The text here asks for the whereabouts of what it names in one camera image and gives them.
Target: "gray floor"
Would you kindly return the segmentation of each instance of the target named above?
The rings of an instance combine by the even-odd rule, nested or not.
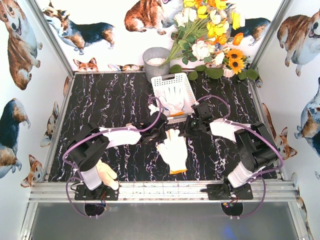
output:
[[[267,202],[251,217],[230,220],[219,203],[113,203],[97,219],[68,203],[40,203],[33,240],[295,240],[286,202]],[[245,203],[244,214],[257,203]]]

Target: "sunflower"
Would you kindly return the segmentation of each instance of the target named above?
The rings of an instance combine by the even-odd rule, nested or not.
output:
[[[226,57],[229,59],[241,59],[243,58],[244,53],[242,51],[240,51],[239,49],[231,49],[230,51],[228,51],[228,53],[226,54]]]
[[[245,63],[240,58],[229,58],[228,65],[235,74],[241,73],[241,70],[245,68]]]

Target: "black marble tabletop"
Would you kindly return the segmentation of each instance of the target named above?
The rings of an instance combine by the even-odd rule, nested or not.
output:
[[[225,99],[231,107],[231,121],[252,124],[259,121],[247,83],[233,78],[210,80],[201,75],[190,82],[196,99],[208,94]],[[78,74],[75,77],[63,126],[60,132],[49,182],[66,182],[73,175],[71,167],[64,164],[65,146],[74,134],[88,122],[100,127],[123,127],[146,119],[150,111],[148,98],[153,95],[152,85],[143,72]],[[205,100],[215,116],[224,116],[226,106],[217,99]],[[182,128],[171,124],[168,128]],[[187,139],[187,172],[169,174],[169,166],[156,150],[156,143],[123,145],[109,148],[102,161],[118,174],[120,181],[194,181],[219,180],[229,174],[240,161],[237,146],[232,141],[206,133]],[[276,178],[275,173],[264,176]]]

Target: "basket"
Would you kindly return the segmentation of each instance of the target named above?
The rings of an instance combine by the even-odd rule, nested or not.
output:
[[[165,76],[156,76],[151,78],[152,88],[154,95],[159,98],[162,93],[164,92],[165,88],[169,87],[180,87],[181,93],[183,94],[183,115],[180,116],[170,116],[169,112],[164,112],[169,120],[168,124],[175,124],[180,122],[185,122],[187,116],[193,113],[192,105],[196,103],[196,98],[192,88],[190,86],[187,74],[184,72],[182,73],[175,73],[169,74]]]

